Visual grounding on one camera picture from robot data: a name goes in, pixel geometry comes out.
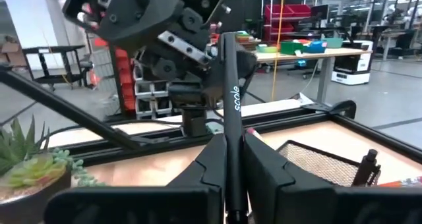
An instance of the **cardboard box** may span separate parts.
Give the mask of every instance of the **cardboard box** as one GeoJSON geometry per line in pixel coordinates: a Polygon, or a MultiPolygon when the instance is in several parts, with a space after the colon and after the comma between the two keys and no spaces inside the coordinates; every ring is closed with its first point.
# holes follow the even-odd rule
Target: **cardboard box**
{"type": "Polygon", "coordinates": [[[1,52],[5,53],[9,58],[10,66],[14,67],[25,67],[25,55],[22,52],[22,48],[19,43],[6,42],[1,48],[1,52]]]}

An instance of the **black chair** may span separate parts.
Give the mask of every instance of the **black chair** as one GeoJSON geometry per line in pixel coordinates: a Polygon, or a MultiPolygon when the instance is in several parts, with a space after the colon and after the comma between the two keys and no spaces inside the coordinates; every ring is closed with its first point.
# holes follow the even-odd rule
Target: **black chair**
{"type": "Polygon", "coordinates": [[[397,57],[403,57],[412,45],[413,37],[415,36],[415,30],[406,30],[406,33],[398,36],[396,40],[396,46],[389,49],[392,55],[397,57]]]}

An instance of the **screw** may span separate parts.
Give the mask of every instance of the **screw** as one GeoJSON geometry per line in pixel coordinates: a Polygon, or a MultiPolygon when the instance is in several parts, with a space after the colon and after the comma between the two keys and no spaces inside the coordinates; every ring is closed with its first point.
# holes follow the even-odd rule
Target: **screw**
{"type": "Polygon", "coordinates": [[[200,2],[200,4],[201,4],[202,8],[208,8],[208,7],[210,7],[210,0],[202,0],[200,2]]]}
{"type": "Polygon", "coordinates": [[[231,12],[231,9],[228,6],[224,5],[224,4],[222,4],[222,8],[226,12],[226,14],[229,14],[231,12]]]}
{"type": "Polygon", "coordinates": [[[109,19],[110,19],[110,21],[111,21],[112,23],[116,23],[116,22],[117,22],[117,16],[116,16],[116,15],[114,15],[114,14],[111,14],[111,15],[110,15],[110,17],[109,17],[109,19]]]}
{"type": "Polygon", "coordinates": [[[171,71],[171,66],[169,65],[164,66],[164,72],[169,72],[169,71],[171,71]]]}
{"type": "Polygon", "coordinates": [[[139,20],[141,17],[142,17],[142,13],[140,13],[140,12],[135,12],[135,18],[136,18],[137,20],[139,20]]]}

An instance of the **wooden table surface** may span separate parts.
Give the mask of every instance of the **wooden table surface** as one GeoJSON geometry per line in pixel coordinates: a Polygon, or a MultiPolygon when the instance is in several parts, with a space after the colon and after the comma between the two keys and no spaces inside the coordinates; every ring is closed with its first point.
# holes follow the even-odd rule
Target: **wooden table surface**
{"type": "Polygon", "coordinates": [[[337,57],[337,56],[346,56],[346,55],[362,55],[366,53],[372,53],[372,51],[365,51],[362,49],[349,49],[349,48],[339,48],[339,49],[326,49],[325,53],[304,53],[301,57],[295,55],[284,55],[281,53],[257,53],[257,61],[259,63],[271,63],[275,59],[278,60],[297,60],[297,59],[322,59],[327,57],[337,57]]]}
{"type": "MultiPolygon", "coordinates": [[[[294,140],[357,162],[369,149],[376,149],[381,165],[379,184],[422,175],[421,164],[331,121],[261,135],[275,150],[287,140],[294,140]]],[[[201,145],[96,165],[88,167],[88,172],[113,186],[165,186],[204,149],[201,145]]]]}
{"type": "MultiPolygon", "coordinates": [[[[289,99],[244,106],[242,107],[242,115],[256,115],[298,107],[300,107],[298,101],[289,99]]],[[[163,120],[181,121],[181,116],[168,117],[163,120]]],[[[128,134],[135,134],[166,129],[174,127],[174,125],[135,123],[114,127],[120,128],[128,134]]],[[[358,162],[361,161],[369,149],[375,149],[378,151],[377,160],[378,164],[381,164],[382,171],[379,183],[422,176],[421,164],[330,121],[280,130],[262,134],[262,136],[265,142],[274,149],[279,148],[287,140],[295,140],[358,162]]],[[[98,135],[86,129],[78,129],[55,134],[51,137],[50,144],[54,147],[98,139],[100,139],[98,135]]],[[[89,167],[88,170],[98,179],[110,185],[166,185],[202,151],[203,146],[201,145],[198,144],[197,147],[183,150],[105,163],[89,167]]]]}

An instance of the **green bin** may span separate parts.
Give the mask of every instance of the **green bin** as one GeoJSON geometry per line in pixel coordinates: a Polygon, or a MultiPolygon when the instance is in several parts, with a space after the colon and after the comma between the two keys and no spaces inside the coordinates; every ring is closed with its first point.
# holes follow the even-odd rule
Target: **green bin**
{"type": "Polygon", "coordinates": [[[302,52],[303,44],[295,42],[281,42],[280,43],[280,53],[285,55],[296,55],[295,51],[299,50],[302,52]]]}
{"type": "Polygon", "coordinates": [[[256,51],[258,53],[277,53],[277,47],[275,46],[263,47],[263,46],[258,45],[256,47],[256,51]]]}

